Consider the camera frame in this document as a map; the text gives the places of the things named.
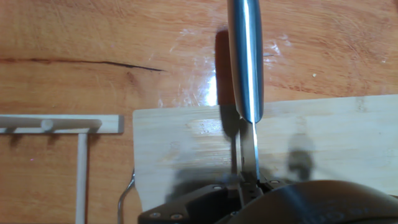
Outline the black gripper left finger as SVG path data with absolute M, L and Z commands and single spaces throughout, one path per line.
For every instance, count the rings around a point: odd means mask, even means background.
M 207 185 L 141 213 L 138 224 L 217 223 L 241 209 L 237 190 Z

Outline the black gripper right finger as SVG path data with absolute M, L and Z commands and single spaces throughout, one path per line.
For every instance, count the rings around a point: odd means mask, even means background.
M 262 195 L 287 185 L 282 179 L 261 173 L 259 177 L 254 177 L 250 172 L 241 172 L 240 176 L 238 192 L 241 205 L 247 205 Z

